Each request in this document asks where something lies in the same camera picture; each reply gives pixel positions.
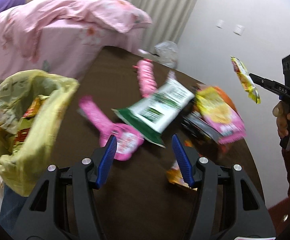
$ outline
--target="yellow plastic bag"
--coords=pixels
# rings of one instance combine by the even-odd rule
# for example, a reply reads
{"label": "yellow plastic bag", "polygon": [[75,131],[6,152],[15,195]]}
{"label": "yellow plastic bag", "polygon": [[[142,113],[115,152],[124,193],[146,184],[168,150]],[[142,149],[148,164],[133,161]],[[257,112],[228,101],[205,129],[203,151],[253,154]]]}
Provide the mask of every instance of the yellow plastic bag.
{"label": "yellow plastic bag", "polygon": [[[0,175],[21,196],[28,196],[50,164],[64,112],[78,88],[73,78],[28,70],[0,85]],[[50,96],[39,109],[23,146],[12,153],[18,120],[38,95]]]}

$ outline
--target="metal bolt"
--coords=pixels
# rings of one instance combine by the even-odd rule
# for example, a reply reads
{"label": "metal bolt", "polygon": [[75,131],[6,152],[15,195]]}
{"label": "metal bolt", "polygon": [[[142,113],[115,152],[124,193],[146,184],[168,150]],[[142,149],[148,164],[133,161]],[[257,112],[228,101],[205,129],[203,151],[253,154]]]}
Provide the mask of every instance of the metal bolt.
{"label": "metal bolt", "polygon": [[208,163],[208,159],[205,158],[205,157],[200,157],[200,158],[199,158],[199,162],[200,162],[200,163],[203,163],[203,164],[206,164],[206,163]]}
{"label": "metal bolt", "polygon": [[82,163],[83,163],[84,165],[88,165],[88,164],[91,163],[91,159],[90,159],[90,158],[85,158],[85,159],[82,160]]}
{"label": "metal bolt", "polygon": [[281,221],[286,222],[287,219],[288,219],[288,215],[284,215]]}
{"label": "metal bolt", "polygon": [[48,166],[47,168],[48,171],[55,171],[55,169],[56,169],[56,166],[54,164]]}
{"label": "metal bolt", "polygon": [[234,169],[235,169],[236,171],[241,171],[241,166],[240,166],[239,164],[235,164],[235,165],[234,165]]}

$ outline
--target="table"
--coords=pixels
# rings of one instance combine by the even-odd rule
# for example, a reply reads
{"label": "table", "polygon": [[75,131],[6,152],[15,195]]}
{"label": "table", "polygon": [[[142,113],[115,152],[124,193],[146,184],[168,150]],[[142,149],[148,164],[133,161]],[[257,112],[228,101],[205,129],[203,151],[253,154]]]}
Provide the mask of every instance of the table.
{"label": "table", "polygon": [[[52,163],[60,168],[71,166],[89,157],[99,146],[99,132],[76,112],[81,96],[92,95],[99,108],[114,122],[120,120],[111,111],[112,108],[124,108],[141,99],[137,73],[132,67],[140,59],[123,49],[102,49],[65,113],[53,149]],[[154,63],[158,87],[164,84],[169,70]],[[188,89],[197,83],[180,72],[176,72],[176,77]],[[182,134],[179,123],[180,117],[177,117],[164,131],[162,139],[166,149],[145,141],[130,160],[114,160],[107,183],[94,191],[108,240],[181,239],[190,218],[195,191],[170,184],[165,176],[175,160],[171,148],[172,135]],[[218,165],[239,163],[263,197],[259,175],[245,140],[235,142],[228,154],[218,162],[215,160],[215,150],[200,151]],[[214,230],[221,214],[221,194],[218,198]],[[72,201],[68,199],[70,221],[74,221]],[[75,229],[75,225],[71,225],[74,233]]]}

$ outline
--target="yellow wrapper held by gripper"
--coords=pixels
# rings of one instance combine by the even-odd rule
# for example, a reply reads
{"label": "yellow wrapper held by gripper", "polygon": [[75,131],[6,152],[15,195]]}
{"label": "yellow wrapper held by gripper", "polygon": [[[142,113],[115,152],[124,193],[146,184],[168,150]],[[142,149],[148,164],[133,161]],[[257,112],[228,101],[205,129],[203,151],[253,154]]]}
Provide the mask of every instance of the yellow wrapper held by gripper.
{"label": "yellow wrapper held by gripper", "polygon": [[248,97],[256,102],[256,104],[260,104],[260,97],[256,85],[249,76],[244,64],[239,59],[232,57],[232,65],[234,66],[234,71],[236,72],[244,90],[248,92]]}

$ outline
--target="blue pants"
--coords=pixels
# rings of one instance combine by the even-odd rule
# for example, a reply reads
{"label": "blue pants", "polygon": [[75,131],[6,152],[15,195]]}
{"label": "blue pants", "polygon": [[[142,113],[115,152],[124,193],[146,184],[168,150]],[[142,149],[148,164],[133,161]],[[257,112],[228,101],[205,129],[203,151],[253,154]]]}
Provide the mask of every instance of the blue pants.
{"label": "blue pants", "polygon": [[18,215],[20,214],[26,200],[27,197],[20,196],[5,185],[0,211],[0,225],[9,235],[12,234]]}

